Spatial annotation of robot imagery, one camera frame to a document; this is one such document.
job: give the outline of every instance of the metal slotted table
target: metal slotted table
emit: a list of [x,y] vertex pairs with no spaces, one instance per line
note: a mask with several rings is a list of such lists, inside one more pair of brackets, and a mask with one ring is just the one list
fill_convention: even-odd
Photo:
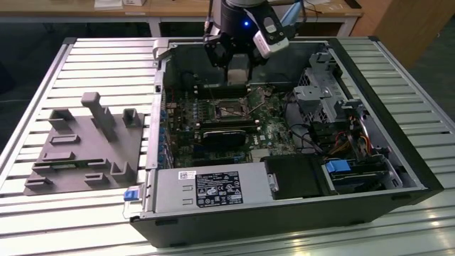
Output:
[[[51,130],[55,108],[88,115],[84,92],[98,91],[114,114],[146,114],[138,182],[146,179],[150,109],[155,97],[153,38],[64,43],[0,157],[0,254],[78,255],[409,255],[455,251],[455,125],[381,42],[339,38],[379,98],[446,190],[371,223],[195,245],[154,248],[124,215],[126,189],[27,197],[24,182]],[[345,79],[357,96],[351,81]],[[131,205],[141,210],[141,204]]]

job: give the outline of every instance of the blue tab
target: blue tab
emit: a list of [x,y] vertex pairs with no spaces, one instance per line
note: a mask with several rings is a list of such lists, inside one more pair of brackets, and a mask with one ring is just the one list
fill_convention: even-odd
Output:
[[127,190],[123,194],[123,200],[127,201],[136,201],[139,200],[139,189]]
[[347,160],[333,160],[326,164],[329,172],[347,172],[351,170]]

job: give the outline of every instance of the wooden desk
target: wooden desk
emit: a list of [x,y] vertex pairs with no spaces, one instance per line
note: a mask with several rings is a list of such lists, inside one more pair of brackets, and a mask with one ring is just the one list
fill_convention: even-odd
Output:
[[151,0],[143,6],[96,11],[95,0],[0,0],[0,17],[127,17],[149,16]]
[[[150,14],[157,17],[206,17],[209,12],[209,0],[153,0]],[[322,12],[319,17],[359,17],[362,9],[353,9],[345,0],[331,0],[330,3],[318,4],[317,10]],[[310,17],[317,17],[314,11],[307,10]]]
[[[363,11],[345,0],[318,4],[317,10],[322,13],[307,10],[307,22],[339,23],[337,35],[349,36]],[[209,0],[149,0],[145,6],[108,11],[96,11],[94,0],[0,0],[0,23],[147,22],[153,36],[161,37],[162,22],[205,22],[207,11]]]
[[[162,22],[205,22],[209,12],[209,0],[153,0],[150,15],[155,17],[155,24]],[[275,7],[278,15],[283,15],[290,6]],[[353,9],[345,0],[331,0],[330,3],[317,4],[317,12],[307,10],[309,23],[338,23],[339,29],[333,36],[349,36],[362,9]],[[153,35],[161,32],[159,25],[151,25]]]
[[150,23],[151,2],[96,11],[95,0],[0,0],[0,23]]

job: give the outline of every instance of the metal bracket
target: metal bracket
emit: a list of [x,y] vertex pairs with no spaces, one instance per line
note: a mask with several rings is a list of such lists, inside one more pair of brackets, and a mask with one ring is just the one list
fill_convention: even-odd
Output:
[[173,47],[170,47],[170,39],[167,38],[161,38],[154,41],[154,57],[155,60],[162,60],[169,56],[169,50]]

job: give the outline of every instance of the black cable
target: black cable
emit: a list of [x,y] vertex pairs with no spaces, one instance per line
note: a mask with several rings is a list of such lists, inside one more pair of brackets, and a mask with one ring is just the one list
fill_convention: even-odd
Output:
[[305,24],[305,23],[307,23],[307,10],[306,10],[306,3],[305,3],[305,0],[301,0],[301,4],[302,4],[302,12],[303,12],[303,14],[305,14],[305,20],[303,20],[303,23],[302,24]]
[[317,6],[313,3],[310,3],[309,0],[305,0],[305,1],[313,5],[313,9],[309,9],[309,8],[307,9],[310,11],[314,11],[317,14],[317,21],[315,21],[315,24],[313,25],[313,32],[314,32],[314,35],[317,35],[317,23],[318,23],[318,19],[319,19],[318,13],[322,13],[322,12],[317,11]]
[[211,23],[211,19],[213,19],[213,9],[214,9],[214,0],[210,0],[209,14],[207,14],[206,23],[205,23],[205,36],[207,36],[210,33],[209,28],[210,28],[210,23]]

